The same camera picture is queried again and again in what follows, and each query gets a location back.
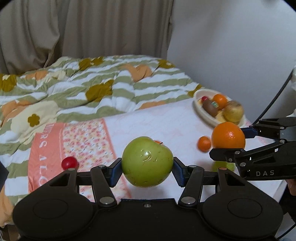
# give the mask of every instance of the round pad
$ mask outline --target round pad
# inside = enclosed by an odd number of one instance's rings
[[[228,204],[228,210],[239,218],[255,218],[262,212],[262,207],[252,199],[239,198]]]
[[[63,216],[68,211],[68,204],[59,199],[42,200],[35,204],[34,214],[43,219],[53,219]]]
[[[80,232],[92,217],[93,206],[87,198],[60,187],[31,193],[15,206],[13,212],[20,235],[35,240],[71,236]]]
[[[215,230],[235,240],[268,237],[278,230],[283,218],[280,205],[272,198],[238,190],[223,190],[209,197],[202,214]]]

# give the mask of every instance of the white bedsheet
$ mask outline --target white bedsheet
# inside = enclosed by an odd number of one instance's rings
[[[138,110],[105,118],[110,138],[117,157],[121,157],[125,146],[134,138],[149,136],[162,141],[185,165],[195,164],[206,171],[211,170],[213,160],[208,153],[196,148],[201,136],[211,136],[213,128],[204,123],[192,107],[192,99]],[[246,140],[245,150],[265,145],[263,138]],[[278,192],[282,180],[252,181],[253,185],[279,201]],[[128,183],[133,199],[175,198],[178,201],[183,188],[179,187],[171,173],[160,185],[152,188],[138,188]],[[201,201],[215,193],[214,186],[204,186]]]

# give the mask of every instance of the green apple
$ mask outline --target green apple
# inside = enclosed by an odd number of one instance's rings
[[[137,187],[152,187],[162,183],[173,167],[169,148],[149,137],[138,137],[124,149],[121,168],[126,179]]]
[[[217,172],[218,168],[220,167],[225,167],[229,170],[231,170],[232,172],[234,171],[235,168],[235,164],[234,163],[229,163],[226,161],[213,161],[212,164],[212,172]]]

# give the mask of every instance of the white wall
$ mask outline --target white wall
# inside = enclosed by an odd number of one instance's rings
[[[168,60],[241,102],[254,121],[296,61],[296,13],[282,0],[175,0]],[[290,87],[264,117],[296,108]]]

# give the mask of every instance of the metal screw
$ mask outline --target metal screw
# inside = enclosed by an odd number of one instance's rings
[[[182,199],[181,199],[181,202],[185,203],[185,204],[193,204],[193,203],[195,203],[195,201],[196,201],[195,198],[190,197],[190,196],[182,197]]]
[[[102,204],[111,204],[114,202],[114,198],[112,197],[101,197],[100,198],[100,203]]]

